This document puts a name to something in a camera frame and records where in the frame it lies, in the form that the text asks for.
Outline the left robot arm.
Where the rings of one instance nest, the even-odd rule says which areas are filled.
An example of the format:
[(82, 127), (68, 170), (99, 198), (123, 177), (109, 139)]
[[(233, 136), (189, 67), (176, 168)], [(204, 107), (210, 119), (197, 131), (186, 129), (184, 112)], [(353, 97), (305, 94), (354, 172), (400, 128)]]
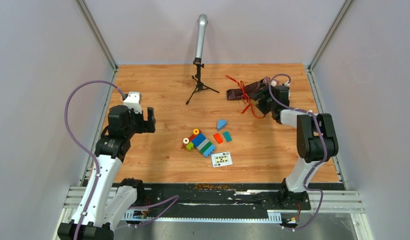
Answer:
[(62, 222), (57, 230), (61, 240), (112, 240), (120, 219), (128, 208), (145, 203), (143, 182), (125, 178), (112, 200), (108, 196), (135, 134), (154, 133), (154, 109), (143, 112), (117, 105), (110, 109), (106, 126), (96, 143), (93, 170), (80, 204), (68, 223)]

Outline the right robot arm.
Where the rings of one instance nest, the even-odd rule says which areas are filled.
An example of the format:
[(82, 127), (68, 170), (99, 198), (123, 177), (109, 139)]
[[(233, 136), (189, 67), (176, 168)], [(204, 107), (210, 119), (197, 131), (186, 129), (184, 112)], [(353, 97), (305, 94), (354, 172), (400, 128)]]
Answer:
[(332, 116), (291, 107), (289, 90), (286, 85), (270, 85), (251, 98), (261, 113), (271, 114), (277, 123), (296, 129), (298, 160), (270, 202), (282, 209), (308, 210), (309, 182), (321, 166), (338, 154), (339, 145)]

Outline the red ribbon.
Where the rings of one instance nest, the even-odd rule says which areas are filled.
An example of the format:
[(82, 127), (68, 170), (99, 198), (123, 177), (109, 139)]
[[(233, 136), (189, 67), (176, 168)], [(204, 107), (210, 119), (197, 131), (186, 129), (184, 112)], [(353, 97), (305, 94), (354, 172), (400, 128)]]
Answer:
[(238, 88), (231, 88), (226, 90), (226, 99), (228, 101), (237, 101), (240, 100), (246, 107), (241, 111), (244, 114), (247, 110), (251, 110), (253, 116), (257, 119), (263, 119), (265, 114), (259, 116), (255, 113), (254, 105), (252, 103), (252, 95), (257, 94), (265, 86), (263, 80), (252, 82), (250, 84), (244, 84), (242, 80), (236, 80), (229, 75), (225, 77), (233, 82), (235, 82)]

